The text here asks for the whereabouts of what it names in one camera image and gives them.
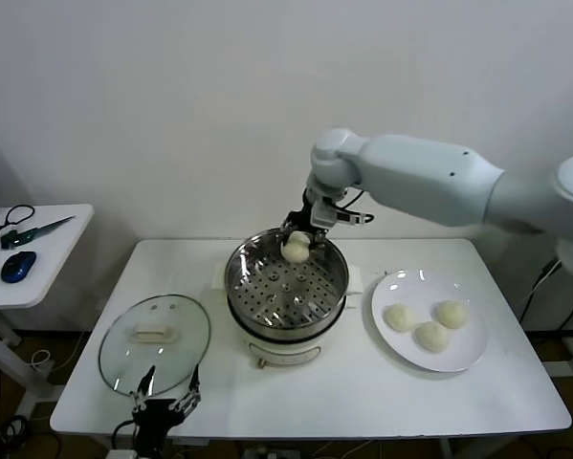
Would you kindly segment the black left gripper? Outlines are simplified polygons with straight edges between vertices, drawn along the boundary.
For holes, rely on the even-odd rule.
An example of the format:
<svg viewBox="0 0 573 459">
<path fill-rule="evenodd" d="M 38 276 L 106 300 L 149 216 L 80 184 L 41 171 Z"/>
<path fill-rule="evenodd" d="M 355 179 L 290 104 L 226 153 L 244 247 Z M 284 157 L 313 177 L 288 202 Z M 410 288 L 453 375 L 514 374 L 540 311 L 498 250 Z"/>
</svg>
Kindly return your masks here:
<svg viewBox="0 0 573 459">
<path fill-rule="evenodd" d="M 132 418 L 138 428 L 133 447 L 140 458 L 162 458 L 169 431 L 180 425 L 201 402 L 199 365 L 196 364 L 184 396 L 175 402 L 158 399 L 145 403 L 155 371 L 156 366 L 151 365 L 137 388 L 129 392 L 133 402 Z"/>
</svg>

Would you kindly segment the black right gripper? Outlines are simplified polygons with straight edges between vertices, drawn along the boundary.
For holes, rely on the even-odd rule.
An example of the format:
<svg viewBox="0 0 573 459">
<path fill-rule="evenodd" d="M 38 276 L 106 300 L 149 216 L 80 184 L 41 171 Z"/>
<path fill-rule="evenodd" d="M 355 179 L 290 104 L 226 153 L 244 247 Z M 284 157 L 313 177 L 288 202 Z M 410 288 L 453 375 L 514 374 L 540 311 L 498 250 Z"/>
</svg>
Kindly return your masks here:
<svg viewBox="0 0 573 459">
<path fill-rule="evenodd" d="M 302 208 L 290 211 L 280 228 L 281 245 L 285 245 L 294 230 L 313 233 L 311 250 L 322 250 L 326 242 L 326 225 L 322 220 L 325 211 L 324 197 L 306 188 L 301 195 Z"/>
</svg>

